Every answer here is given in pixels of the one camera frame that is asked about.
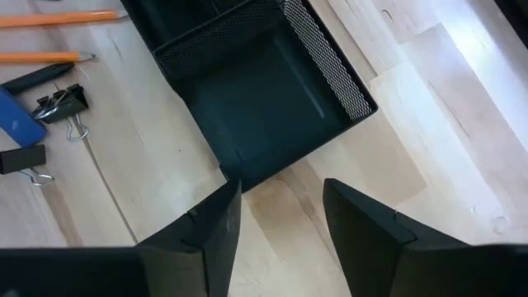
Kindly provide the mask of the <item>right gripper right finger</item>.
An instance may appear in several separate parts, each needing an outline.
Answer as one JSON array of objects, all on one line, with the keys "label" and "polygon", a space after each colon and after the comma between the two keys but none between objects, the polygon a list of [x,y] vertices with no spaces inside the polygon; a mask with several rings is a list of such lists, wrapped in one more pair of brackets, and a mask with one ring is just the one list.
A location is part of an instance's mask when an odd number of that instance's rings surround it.
[{"label": "right gripper right finger", "polygon": [[352,297],[389,297],[400,254],[467,244],[335,178],[323,185],[327,226]]}]

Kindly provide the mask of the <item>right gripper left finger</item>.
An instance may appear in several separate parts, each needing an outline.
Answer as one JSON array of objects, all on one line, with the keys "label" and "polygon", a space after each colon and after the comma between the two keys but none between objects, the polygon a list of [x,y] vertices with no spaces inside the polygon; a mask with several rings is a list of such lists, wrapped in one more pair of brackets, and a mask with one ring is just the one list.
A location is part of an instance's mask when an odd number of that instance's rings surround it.
[{"label": "right gripper left finger", "polygon": [[229,181],[143,240],[149,297],[228,297],[240,224],[240,182]]}]

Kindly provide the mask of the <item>black mesh desk organizer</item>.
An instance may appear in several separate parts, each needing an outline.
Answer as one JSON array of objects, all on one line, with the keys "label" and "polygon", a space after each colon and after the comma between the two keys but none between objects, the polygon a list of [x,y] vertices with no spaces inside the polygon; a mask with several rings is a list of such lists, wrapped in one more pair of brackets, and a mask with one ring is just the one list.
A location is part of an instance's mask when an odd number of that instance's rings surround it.
[{"label": "black mesh desk organizer", "polygon": [[244,191],[376,113],[309,0],[121,0]]}]

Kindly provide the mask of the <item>black binder clip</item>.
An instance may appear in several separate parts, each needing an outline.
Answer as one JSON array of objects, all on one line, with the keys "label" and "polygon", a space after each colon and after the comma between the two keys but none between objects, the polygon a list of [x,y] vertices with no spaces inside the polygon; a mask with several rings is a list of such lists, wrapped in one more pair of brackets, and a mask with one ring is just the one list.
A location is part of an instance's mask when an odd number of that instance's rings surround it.
[{"label": "black binder clip", "polygon": [[32,111],[36,120],[53,124],[65,120],[68,125],[67,139],[72,142],[83,140],[89,129],[81,122],[80,114],[89,109],[84,87],[74,84],[58,90],[51,97],[37,100],[38,106]]},{"label": "black binder clip", "polygon": [[0,152],[0,175],[18,172],[28,177],[35,186],[46,186],[54,181],[51,175],[35,169],[45,164],[46,151],[43,144]]}]

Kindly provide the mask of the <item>thick black marker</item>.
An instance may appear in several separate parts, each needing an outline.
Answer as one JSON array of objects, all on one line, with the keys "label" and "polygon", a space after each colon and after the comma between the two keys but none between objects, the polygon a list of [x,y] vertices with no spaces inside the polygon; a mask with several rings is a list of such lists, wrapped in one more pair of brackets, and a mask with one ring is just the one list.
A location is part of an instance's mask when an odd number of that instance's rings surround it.
[{"label": "thick black marker", "polygon": [[74,63],[51,64],[32,73],[5,82],[1,84],[1,87],[12,95],[20,94],[33,87],[37,87],[43,83],[47,83],[63,76],[68,71],[72,70],[73,67]]}]

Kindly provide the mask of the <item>orange pencil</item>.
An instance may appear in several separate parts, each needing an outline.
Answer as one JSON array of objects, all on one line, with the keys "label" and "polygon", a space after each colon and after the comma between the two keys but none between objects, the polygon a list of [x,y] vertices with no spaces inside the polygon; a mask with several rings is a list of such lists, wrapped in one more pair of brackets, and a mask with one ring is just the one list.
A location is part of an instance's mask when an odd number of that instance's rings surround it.
[{"label": "orange pencil", "polygon": [[93,21],[113,21],[127,16],[128,12],[125,10],[61,12],[32,15],[1,15],[0,28],[62,25]]},{"label": "orange pencil", "polygon": [[0,53],[0,63],[76,63],[94,59],[88,52],[16,52]]}]

